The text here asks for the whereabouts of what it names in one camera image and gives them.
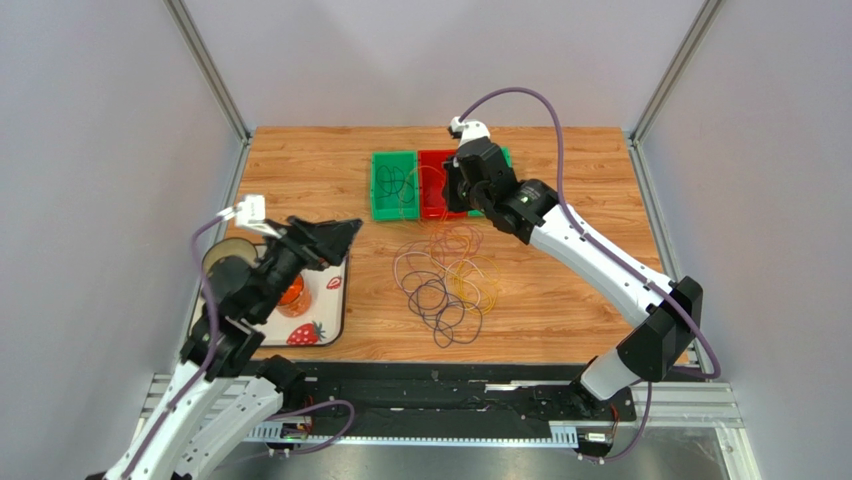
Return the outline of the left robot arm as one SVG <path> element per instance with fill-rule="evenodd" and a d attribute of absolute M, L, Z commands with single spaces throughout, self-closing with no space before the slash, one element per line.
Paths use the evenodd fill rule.
<path fill-rule="evenodd" d="M 205 255 L 201 270 L 203 311 L 180 351 L 179 362 L 151 417 L 121 458 L 98 479 L 204 479 L 246 434 L 283 407 L 304 415 L 305 373 L 280 356 L 266 360 L 247 397 L 206 416 L 243 373 L 265 339 L 265 324 L 279 300 L 305 270 L 340 267 L 362 220 L 309 222 L 295 216 L 281 224 L 258 222 L 265 249 L 223 240 Z"/>

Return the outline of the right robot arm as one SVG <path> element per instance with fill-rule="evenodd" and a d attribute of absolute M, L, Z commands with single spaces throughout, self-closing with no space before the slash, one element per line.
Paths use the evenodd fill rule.
<path fill-rule="evenodd" d="M 518 179 L 502 149 L 488 138 L 461 145 L 442 168 L 450 211 L 477 210 L 497 230 L 566 265 L 632 326 L 573 380 L 577 397 L 598 408 L 637 381 L 666 377 L 697 336 L 700 284 L 689 277 L 674 281 L 626 254 L 574 210 L 562 208 L 554 188 L 537 179 Z"/>

